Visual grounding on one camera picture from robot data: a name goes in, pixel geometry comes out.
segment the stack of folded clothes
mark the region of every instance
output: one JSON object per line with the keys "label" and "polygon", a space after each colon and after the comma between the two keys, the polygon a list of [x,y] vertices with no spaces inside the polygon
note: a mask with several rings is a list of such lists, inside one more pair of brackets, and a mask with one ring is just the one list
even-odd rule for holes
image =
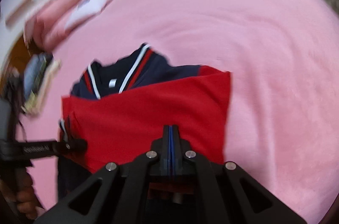
{"label": "stack of folded clothes", "polygon": [[49,85],[60,69],[61,63],[52,54],[34,55],[24,72],[24,99],[22,107],[26,114],[37,115],[42,110],[43,100]]}

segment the clothing label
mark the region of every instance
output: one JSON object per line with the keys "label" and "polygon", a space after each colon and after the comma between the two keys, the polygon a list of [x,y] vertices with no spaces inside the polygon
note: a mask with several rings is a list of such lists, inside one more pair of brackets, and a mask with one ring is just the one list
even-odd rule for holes
{"label": "clothing label", "polygon": [[109,88],[115,87],[115,84],[116,84],[116,82],[117,82],[117,79],[116,79],[116,78],[115,78],[115,79],[112,79],[112,80],[110,80],[110,84],[108,85],[108,86],[109,86]]}

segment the pink bed sheet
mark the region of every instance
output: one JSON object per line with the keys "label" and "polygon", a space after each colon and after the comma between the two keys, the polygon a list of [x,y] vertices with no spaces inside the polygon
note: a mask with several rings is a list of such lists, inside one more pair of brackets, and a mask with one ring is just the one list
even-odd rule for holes
{"label": "pink bed sheet", "polygon": [[[62,95],[86,66],[143,43],[172,65],[233,72],[225,160],[318,223],[339,192],[339,19],[323,0],[113,0],[57,51],[62,68],[29,139],[56,138]],[[37,193],[56,201],[56,160],[34,162]]]}

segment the metal rivet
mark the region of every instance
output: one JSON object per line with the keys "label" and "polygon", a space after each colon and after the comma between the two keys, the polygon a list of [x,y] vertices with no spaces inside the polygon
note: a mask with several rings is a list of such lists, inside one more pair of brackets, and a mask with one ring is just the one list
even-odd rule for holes
{"label": "metal rivet", "polygon": [[151,151],[149,151],[149,152],[146,153],[146,156],[147,156],[148,158],[152,159],[152,158],[154,158],[154,157],[157,156],[157,153],[156,153],[155,151],[151,150]]}
{"label": "metal rivet", "polygon": [[197,156],[197,154],[192,150],[186,151],[185,155],[187,158],[194,158],[195,156]]}
{"label": "metal rivet", "polygon": [[115,163],[108,163],[108,164],[106,165],[106,169],[107,169],[108,171],[115,170],[116,168],[117,168],[117,165],[116,165]]}
{"label": "metal rivet", "polygon": [[229,170],[235,170],[237,168],[237,165],[233,162],[227,162],[225,164],[225,167]]}

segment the triangular cutout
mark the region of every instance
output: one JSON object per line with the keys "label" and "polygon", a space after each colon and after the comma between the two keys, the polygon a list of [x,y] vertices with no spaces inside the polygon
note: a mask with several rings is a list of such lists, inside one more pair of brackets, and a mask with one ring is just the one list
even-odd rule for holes
{"label": "triangular cutout", "polygon": [[102,180],[98,179],[86,191],[82,192],[73,201],[71,201],[68,206],[82,215],[87,215],[92,207],[95,197],[98,194],[101,184]]}
{"label": "triangular cutout", "polygon": [[240,184],[250,202],[254,213],[261,213],[270,208],[273,204],[257,188],[251,185],[246,179],[240,179]]}

